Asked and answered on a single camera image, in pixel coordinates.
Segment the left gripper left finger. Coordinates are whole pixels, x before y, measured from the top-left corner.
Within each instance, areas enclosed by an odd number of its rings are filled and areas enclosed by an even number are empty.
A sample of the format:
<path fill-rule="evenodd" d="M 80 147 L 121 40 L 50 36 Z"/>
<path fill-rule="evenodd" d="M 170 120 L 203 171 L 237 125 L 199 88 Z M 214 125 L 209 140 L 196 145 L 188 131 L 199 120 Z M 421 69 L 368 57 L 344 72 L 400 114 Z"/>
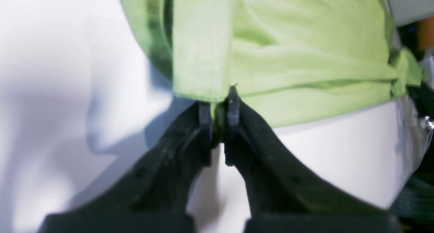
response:
<path fill-rule="evenodd" d="M 211 150 L 210 104 L 196 102 L 115 185 L 77 209 L 48 215 L 39 232 L 195 233 L 186 205 Z"/>

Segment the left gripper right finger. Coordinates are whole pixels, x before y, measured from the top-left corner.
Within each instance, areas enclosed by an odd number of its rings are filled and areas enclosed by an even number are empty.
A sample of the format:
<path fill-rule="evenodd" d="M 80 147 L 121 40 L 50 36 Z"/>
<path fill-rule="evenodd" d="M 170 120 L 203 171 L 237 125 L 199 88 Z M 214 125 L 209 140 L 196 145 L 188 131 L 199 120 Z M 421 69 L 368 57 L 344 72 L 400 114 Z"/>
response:
<path fill-rule="evenodd" d="M 224 102 L 226 164 L 244 179 L 251 218 L 245 233 L 401 233 L 389 211 L 321 179 L 243 103 L 235 86 Z"/>

